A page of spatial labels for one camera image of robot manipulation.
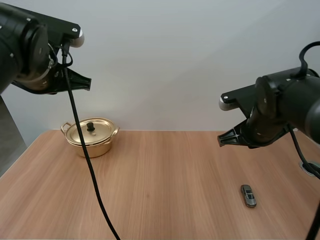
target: pot handle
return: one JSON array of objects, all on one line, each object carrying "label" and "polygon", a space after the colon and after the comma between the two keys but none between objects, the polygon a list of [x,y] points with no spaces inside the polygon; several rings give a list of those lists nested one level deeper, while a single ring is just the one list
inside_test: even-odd
[{"label": "pot handle", "polygon": [[112,142],[112,140],[114,139],[114,136],[117,135],[117,133],[119,132],[120,127],[117,127],[113,133],[111,134],[109,140],[107,142],[105,142],[104,144],[109,144]]},{"label": "pot handle", "polygon": [[72,124],[71,124],[70,122],[68,122],[68,121],[65,122],[65,123],[61,126],[61,128],[60,128],[60,130],[61,130],[61,132],[63,133],[63,135],[66,135],[66,132],[65,132],[65,130],[64,130],[65,125],[68,125],[69,128],[72,126]]}]

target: pot lid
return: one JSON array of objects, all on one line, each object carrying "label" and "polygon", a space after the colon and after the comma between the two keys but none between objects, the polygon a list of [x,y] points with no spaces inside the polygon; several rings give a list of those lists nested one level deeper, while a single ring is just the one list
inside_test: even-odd
[{"label": "pot lid", "polygon": [[[95,145],[109,139],[115,131],[115,125],[112,121],[102,118],[88,118],[80,121],[80,126],[85,145]],[[81,145],[76,124],[73,124],[65,133],[69,143]]]}]

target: black robotic arm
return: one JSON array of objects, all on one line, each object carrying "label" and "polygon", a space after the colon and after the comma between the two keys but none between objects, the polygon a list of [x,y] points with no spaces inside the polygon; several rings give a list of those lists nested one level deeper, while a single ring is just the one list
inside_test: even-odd
[{"label": "black robotic arm", "polygon": [[[57,59],[65,42],[83,44],[78,24],[0,3],[0,94],[11,83],[33,94],[67,91],[68,65]],[[90,78],[67,72],[73,90],[90,90]]]}]

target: black cable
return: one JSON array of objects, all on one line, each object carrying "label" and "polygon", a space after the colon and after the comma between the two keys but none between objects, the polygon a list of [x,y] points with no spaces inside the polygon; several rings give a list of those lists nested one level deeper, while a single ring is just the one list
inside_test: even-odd
[{"label": "black cable", "polygon": [[[69,55],[71,57],[70,53],[67,50],[67,48],[69,48],[69,43],[66,43],[66,45],[64,47],[59,47],[59,48],[62,49],[62,64],[65,65],[66,62],[67,62],[67,56]],[[66,83],[67,83],[67,86],[68,86],[68,93],[69,93],[69,98],[70,98],[70,103],[71,103],[71,107],[72,107],[72,112],[73,112],[76,128],[78,130],[78,134],[79,134],[79,138],[80,138],[80,141],[81,141],[83,153],[84,153],[86,162],[87,162],[89,170],[90,170],[90,175],[91,175],[91,178],[92,178],[92,182],[93,182],[96,198],[97,198],[97,200],[99,202],[99,206],[101,208],[101,211],[103,213],[103,216],[104,216],[106,222],[108,223],[108,226],[109,226],[110,230],[112,231],[114,237],[117,240],[120,240],[120,237],[118,236],[114,226],[112,225],[112,223],[111,223],[111,221],[110,221],[110,219],[108,217],[107,211],[105,209],[105,206],[104,206],[104,204],[102,202],[102,199],[101,199],[101,196],[100,196],[100,192],[99,192],[98,183],[97,183],[97,180],[96,180],[94,168],[92,167],[92,164],[91,164],[91,161],[90,161],[90,157],[89,157],[89,154],[88,154],[88,151],[87,151],[87,148],[86,148],[84,136],[83,136],[83,133],[82,133],[82,130],[81,130],[79,117],[78,117],[76,104],[75,104],[75,99],[74,99],[74,96],[72,94],[71,83],[70,83],[70,79],[69,79],[69,76],[68,76],[68,70],[67,70],[66,67],[64,68],[64,75],[65,75],[65,80],[66,80]]]},{"label": "black cable", "polygon": [[[318,179],[320,179],[320,174],[316,170],[313,169],[312,165],[307,162],[307,160],[305,159],[304,155],[302,154],[301,149],[300,149],[299,144],[298,144],[298,141],[297,141],[297,138],[296,138],[296,135],[295,135],[294,131],[292,130],[291,126],[288,125],[288,128],[289,128],[289,131],[290,131],[290,134],[291,134],[295,149],[298,152],[298,155],[299,155],[301,161],[305,165],[306,170],[308,170],[310,173],[312,173]],[[316,213],[315,213],[312,225],[311,225],[311,227],[309,229],[308,235],[306,236],[306,240],[314,240],[314,239],[316,239],[316,236],[318,234],[319,228],[320,228],[320,203],[319,203],[318,208],[316,210]]]},{"label": "black cable", "polygon": [[62,46],[54,45],[54,47],[62,50],[62,56],[64,54],[63,53],[64,51],[69,55],[70,62],[67,63],[67,56],[65,56],[65,62],[62,60],[62,65],[61,66],[64,67],[64,68],[70,67],[74,63],[74,59],[72,58],[70,52],[65,47],[62,47]]},{"label": "black cable", "polygon": [[288,126],[289,128],[289,131],[290,131],[290,134],[291,134],[291,137],[292,137],[292,140],[293,140],[293,143],[294,143],[294,146],[295,146],[295,149],[301,159],[301,161],[303,162],[303,164],[305,165],[305,169],[308,170],[310,173],[312,173],[313,175],[315,175],[318,179],[320,179],[320,174],[318,173],[318,171],[316,171],[312,165],[310,163],[307,162],[307,160],[305,159],[304,155],[302,154],[301,152],[301,149],[299,147],[299,144],[298,144],[298,141],[297,141],[297,138],[295,136],[295,133],[294,131],[292,130],[291,126]]},{"label": "black cable", "polygon": [[297,72],[296,74],[294,74],[292,77],[294,78],[302,78],[302,77],[305,77],[307,75],[307,71],[308,71],[308,63],[305,61],[305,54],[306,52],[310,49],[310,48],[313,48],[315,46],[320,46],[320,41],[315,41],[315,42],[312,42],[310,44],[308,44],[307,46],[305,46],[300,54],[299,54],[299,60],[301,62],[301,67],[300,67],[300,70],[299,72]]},{"label": "black cable", "polygon": [[320,228],[320,202],[319,202],[318,208],[316,210],[316,213],[315,213],[312,225],[310,227],[310,230],[308,232],[308,235],[306,236],[306,240],[316,239],[319,228]]}]

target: gold pot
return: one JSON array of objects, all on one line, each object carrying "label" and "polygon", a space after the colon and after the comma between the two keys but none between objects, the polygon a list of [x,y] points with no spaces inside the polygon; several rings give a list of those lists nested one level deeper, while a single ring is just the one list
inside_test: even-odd
[{"label": "gold pot", "polygon": [[[119,127],[116,127],[112,121],[102,117],[84,119],[80,121],[80,126],[90,158],[96,158],[108,152],[119,131]],[[61,126],[61,132],[76,153],[85,157],[76,124],[64,123]]]}]

